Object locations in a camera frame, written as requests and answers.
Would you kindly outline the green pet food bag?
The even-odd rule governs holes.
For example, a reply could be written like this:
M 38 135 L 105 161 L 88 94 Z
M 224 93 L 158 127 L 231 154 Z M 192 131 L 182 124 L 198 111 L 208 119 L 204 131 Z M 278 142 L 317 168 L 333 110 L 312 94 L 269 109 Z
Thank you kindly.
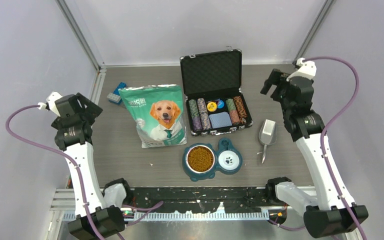
M 118 89 L 118 93 L 136 123 L 143 149 L 187 143 L 183 93 L 179 85 L 126 87 Z

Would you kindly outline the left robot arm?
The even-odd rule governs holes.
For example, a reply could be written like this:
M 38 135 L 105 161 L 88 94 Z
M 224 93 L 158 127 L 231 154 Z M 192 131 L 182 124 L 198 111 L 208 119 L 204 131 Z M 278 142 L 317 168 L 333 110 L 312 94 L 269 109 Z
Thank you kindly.
M 125 229 L 121 207 L 133 202 L 127 181 L 119 178 L 100 189 L 94 164 L 92 125 L 102 108 L 81 93 L 62 96 L 52 92 L 46 99 L 56 114 L 51 126 L 54 141 L 67 162 L 75 197 L 75 220 L 69 233 L 79 240 L 103 240 Z

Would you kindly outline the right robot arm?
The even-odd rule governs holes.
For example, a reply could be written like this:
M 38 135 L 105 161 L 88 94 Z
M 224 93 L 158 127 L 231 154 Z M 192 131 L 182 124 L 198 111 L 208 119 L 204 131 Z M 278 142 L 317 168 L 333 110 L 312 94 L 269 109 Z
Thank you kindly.
M 341 179 L 323 132 L 324 122 L 312 110 L 313 82 L 274 68 L 260 92 L 266 95 L 275 86 L 270 97 L 280 103 L 284 126 L 305 159 L 316 195 L 309 195 L 283 176 L 267 181 L 265 198 L 271 205 L 291 206 L 303 217 L 308 233 L 322 238 L 354 231 L 369 213 L 365 205 L 356 204 Z

